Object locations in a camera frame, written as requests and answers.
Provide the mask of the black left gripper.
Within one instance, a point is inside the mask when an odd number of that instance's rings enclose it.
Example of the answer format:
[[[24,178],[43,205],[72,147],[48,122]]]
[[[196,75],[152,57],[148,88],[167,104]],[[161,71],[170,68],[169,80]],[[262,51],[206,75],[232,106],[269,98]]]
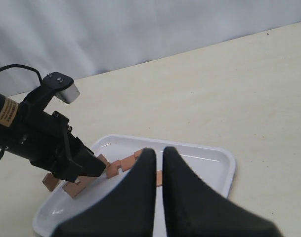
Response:
[[[6,150],[23,157],[53,176],[74,183],[80,176],[99,177],[106,164],[71,134],[69,119],[55,111],[6,115]]]

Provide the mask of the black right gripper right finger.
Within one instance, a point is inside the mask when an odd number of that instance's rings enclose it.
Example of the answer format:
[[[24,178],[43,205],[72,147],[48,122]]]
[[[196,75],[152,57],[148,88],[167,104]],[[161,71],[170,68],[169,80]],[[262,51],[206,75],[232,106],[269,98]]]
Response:
[[[163,204],[169,237],[280,237],[276,225],[214,191],[174,147],[163,152]]]

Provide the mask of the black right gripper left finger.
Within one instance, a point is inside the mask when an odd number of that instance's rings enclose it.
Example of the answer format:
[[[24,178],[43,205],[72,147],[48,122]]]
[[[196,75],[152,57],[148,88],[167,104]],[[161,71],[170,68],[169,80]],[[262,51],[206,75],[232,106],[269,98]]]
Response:
[[[150,237],[156,201],[156,154],[145,148],[125,178],[102,200],[59,224],[54,237]]]

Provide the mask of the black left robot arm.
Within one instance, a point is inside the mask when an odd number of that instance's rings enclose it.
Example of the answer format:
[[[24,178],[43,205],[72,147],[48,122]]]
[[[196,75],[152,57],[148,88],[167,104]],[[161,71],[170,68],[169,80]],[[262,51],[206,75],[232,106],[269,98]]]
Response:
[[[106,164],[71,133],[68,123],[57,111],[49,115],[0,94],[0,160],[9,152],[69,182],[99,177]]]

